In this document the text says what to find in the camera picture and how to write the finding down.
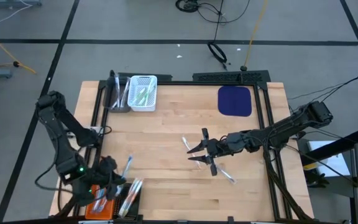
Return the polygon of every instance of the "white basket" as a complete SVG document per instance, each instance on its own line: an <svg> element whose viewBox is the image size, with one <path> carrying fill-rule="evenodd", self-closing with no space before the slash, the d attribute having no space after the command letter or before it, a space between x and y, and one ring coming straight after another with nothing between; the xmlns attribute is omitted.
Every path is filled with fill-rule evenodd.
<svg viewBox="0 0 358 224"><path fill-rule="evenodd" d="M129 84L128 93L128 105L133 111L155 111L156 99L156 76L134 75L131 77L131 84Z"/></svg>

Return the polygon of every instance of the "blue mat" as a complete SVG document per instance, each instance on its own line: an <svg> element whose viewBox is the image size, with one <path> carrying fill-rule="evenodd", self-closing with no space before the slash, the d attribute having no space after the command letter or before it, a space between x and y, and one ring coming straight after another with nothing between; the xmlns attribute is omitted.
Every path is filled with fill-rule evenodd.
<svg viewBox="0 0 358 224"><path fill-rule="evenodd" d="M249 89L239 86L222 86L218 91L218 110L228 116L251 115L252 103Z"/></svg>

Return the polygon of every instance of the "wooden tabletop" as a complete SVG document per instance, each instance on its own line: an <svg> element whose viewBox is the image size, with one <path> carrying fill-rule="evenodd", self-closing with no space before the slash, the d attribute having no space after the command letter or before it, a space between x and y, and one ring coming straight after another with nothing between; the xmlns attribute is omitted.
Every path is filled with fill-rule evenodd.
<svg viewBox="0 0 358 224"><path fill-rule="evenodd" d="M221 114L219 88L159 85L154 112L109 114L107 125L112 127L112 133L104 137L102 156L113 157L121 173L128 156L133 155L128 181L135 177L145 179L139 210L144 220L223 221L233 216L235 221L274 221L262 150L215 160L237 179L236 185L220 173L211 176L209 167L202 165L200 170L194 161L187 159L182 136L190 147L195 147L202 138L201 128L208 128L209 137L217 139L230 132L259 128L252 87L252 114L248 117ZM83 126L90 125L97 90L98 82L83 82L81 86L75 118ZM274 121L289 116L283 84L268 83L268 92ZM262 109L267 126L263 103ZM294 141L289 144L296 147ZM313 217L299 154L285 148L281 155L288 191L305 213ZM277 192L280 214L284 217L282 196L278 189ZM62 205L69 198L70 195L63 194ZM57 194L50 209L51 215L56 213Z"/></svg>

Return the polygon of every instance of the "gray floor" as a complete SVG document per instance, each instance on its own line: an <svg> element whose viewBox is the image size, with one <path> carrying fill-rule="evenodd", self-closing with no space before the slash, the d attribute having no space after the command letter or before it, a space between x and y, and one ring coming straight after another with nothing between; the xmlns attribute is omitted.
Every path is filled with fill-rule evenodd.
<svg viewBox="0 0 358 224"><path fill-rule="evenodd" d="M174 0L81 0L68 34L69 39L212 39L215 26L197 13L185 14ZM206 0L219 6L219 0ZM228 19L241 13L246 1L225 1ZM358 1L347 0L358 25ZM73 0L44 0L42 7L18 13L0 24L3 39L59 39ZM237 22L221 26L218 39L249 40L262 7L251 0ZM15 9L0 9L0 19ZM209 11L203 11L214 19ZM357 41L339 0L269 1L257 40ZM24 136L50 68L57 44L4 44L23 63L38 72L12 69L11 79L0 79L0 201L21 149ZM244 63L247 45L220 45L236 71ZM0 49L0 63L11 60ZM50 90L62 92L69 110L74 109L80 84L100 80L110 69L117 72L172 74L174 80L191 80L196 72L223 71L205 45L186 44L66 44ZM358 76L358 46L254 45L250 70L269 70L274 82L284 82L287 97L346 82ZM290 101L292 107L312 97ZM358 82L353 82L326 101L334 121L325 129L338 135L358 130ZM309 139L329 139L311 134ZM52 161L53 150L43 127L37 126L4 221L45 218L53 192L39 190L34 179ZM51 172L42 183L56 184ZM350 218L349 200L323 190L310 190L317 218L338 222Z"/></svg>

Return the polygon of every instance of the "orange tray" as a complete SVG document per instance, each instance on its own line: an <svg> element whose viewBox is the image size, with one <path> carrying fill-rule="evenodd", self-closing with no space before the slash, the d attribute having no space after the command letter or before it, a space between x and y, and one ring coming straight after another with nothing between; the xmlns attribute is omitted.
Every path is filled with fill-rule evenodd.
<svg viewBox="0 0 358 224"><path fill-rule="evenodd" d="M96 195L96 191L98 189L97 185L92 185L91 190L92 194ZM85 211L85 219L87 220L110 220L112 219L112 211L114 210L114 200L107 201L104 205L104 208L99 213L92 212L93 205L96 202L92 202L91 204L86 206Z"/></svg>

